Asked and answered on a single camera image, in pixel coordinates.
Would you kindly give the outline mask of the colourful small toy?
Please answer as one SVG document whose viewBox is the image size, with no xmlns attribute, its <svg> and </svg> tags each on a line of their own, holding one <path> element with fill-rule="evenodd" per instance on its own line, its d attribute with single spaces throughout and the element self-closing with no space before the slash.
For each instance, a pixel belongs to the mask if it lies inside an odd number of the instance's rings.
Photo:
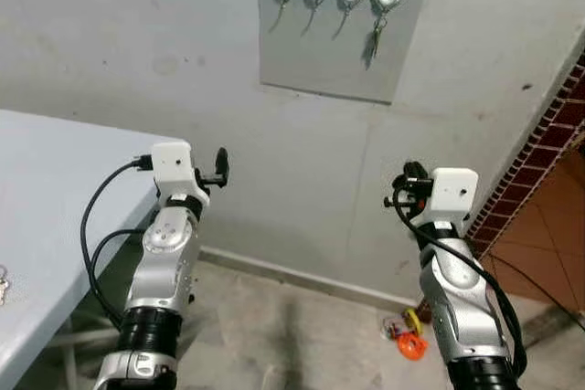
<svg viewBox="0 0 585 390">
<path fill-rule="evenodd" d="M 421 337 L 423 334 L 422 322 L 415 308 L 406 308 L 401 313 L 385 316 L 381 327 L 381 334 L 391 341 L 404 335 Z"/>
</svg>

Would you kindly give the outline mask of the grey skirting board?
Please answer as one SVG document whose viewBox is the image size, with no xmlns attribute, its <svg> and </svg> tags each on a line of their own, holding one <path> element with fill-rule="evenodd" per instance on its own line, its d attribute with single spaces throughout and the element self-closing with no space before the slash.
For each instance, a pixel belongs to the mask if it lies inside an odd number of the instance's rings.
<svg viewBox="0 0 585 390">
<path fill-rule="evenodd" d="M 302 289 L 319 291 L 319 293 L 330 295 L 330 297 L 362 303 L 362 305 L 393 311 L 393 313 L 405 311 L 406 308 L 418 306 L 419 303 L 418 300 L 396 297 L 396 295 L 383 293 L 383 291 L 370 290 L 367 287 L 314 276 L 314 274 L 301 270 L 288 269 L 272 264 L 272 262 L 238 255 L 238 253 L 229 252 L 226 249 L 203 247 L 199 257 L 209 264 L 222 268 L 241 270 L 241 272 L 251 274 L 251 276 L 287 282 L 287 284 L 302 287 Z"/>
</svg>

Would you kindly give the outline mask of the white folding table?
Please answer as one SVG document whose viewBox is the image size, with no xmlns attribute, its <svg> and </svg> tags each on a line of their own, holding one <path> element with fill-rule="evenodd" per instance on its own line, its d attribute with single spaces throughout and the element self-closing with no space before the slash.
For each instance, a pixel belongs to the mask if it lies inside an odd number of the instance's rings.
<svg viewBox="0 0 585 390">
<path fill-rule="evenodd" d="M 158 205 L 162 136 L 0 110 L 0 390 L 12 390 L 85 295 L 113 326 L 93 390 L 176 390 L 207 207 Z"/>
</svg>

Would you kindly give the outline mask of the orange plastic toy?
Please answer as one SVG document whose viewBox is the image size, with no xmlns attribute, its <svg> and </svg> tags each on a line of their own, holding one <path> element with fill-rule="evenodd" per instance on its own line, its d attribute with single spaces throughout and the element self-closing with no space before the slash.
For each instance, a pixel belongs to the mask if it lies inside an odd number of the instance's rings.
<svg viewBox="0 0 585 390">
<path fill-rule="evenodd" d="M 428 343 L 417 332 L 402 332 L 396 339 L 399 353 L 410 361 L 421 361 L 425 357 Z"/>
</svg>

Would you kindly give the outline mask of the dark metal key bunch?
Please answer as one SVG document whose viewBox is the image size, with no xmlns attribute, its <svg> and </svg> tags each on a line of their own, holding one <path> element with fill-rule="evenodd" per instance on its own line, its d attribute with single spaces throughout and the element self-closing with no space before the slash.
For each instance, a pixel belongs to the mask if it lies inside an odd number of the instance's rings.
<svg viewBox="0 0 585 390">
<path fill-rule="evenodd" d="M 373 61 L 375 61 L 378 55 L 381 36 L 383 36 L 383 31 L 387 22 L 388 19 L 386 18 L 386 13 L 379 14 L 375 19 L 375 24 L 373 24 L 372 30 L 369 31 L 367 40 L 365 40 L 364 48 L 365 69 L 371 69 Z"/>
</svg>

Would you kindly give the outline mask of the grey wall board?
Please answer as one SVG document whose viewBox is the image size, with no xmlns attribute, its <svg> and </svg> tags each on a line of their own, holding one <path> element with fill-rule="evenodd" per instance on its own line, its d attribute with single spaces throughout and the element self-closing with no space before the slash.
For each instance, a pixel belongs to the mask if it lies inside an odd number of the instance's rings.
<svg viewBox="0 0 585 390">
<path fill-rule="evenodd" d="M 269 26 L 276 17 L 279 0 L 259 0 L 260 81 L 298 92 L 392 102 L 423 1 L 405 0 L 389 11 L 378 55 L 371 69 L 367 69 L 364 48 L 378 15 L 369 0 L 352 10 L 336 39 L 333 34 L 342 18 L 337 0 L 325 0 L 319 5 L 313 25 L 303 36 L 302 27 L 309 17 L 303 0 L 289 2 L 272 31 Z"/>
</svg>

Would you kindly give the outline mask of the red brick tile wall strip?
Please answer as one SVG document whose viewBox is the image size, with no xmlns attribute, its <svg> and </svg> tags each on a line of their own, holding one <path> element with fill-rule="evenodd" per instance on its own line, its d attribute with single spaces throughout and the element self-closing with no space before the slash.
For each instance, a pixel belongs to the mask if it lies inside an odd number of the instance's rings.
<svg viewBox="0 0 585 390">
<path fill-rule="evenodd" d="M 486 197 L 479 214 L 473 219 L 471 239 L 473 254 L 481 258 L 513 222 L 522 207 L 563 159 L 574 142 L 584 135 L 585 50 L 569 57 L 567 72 L 553 89 L 552 101 L 537 116 L 534 128 L 523 140 L 515 159 L 500 181 Z"/>
</svg>

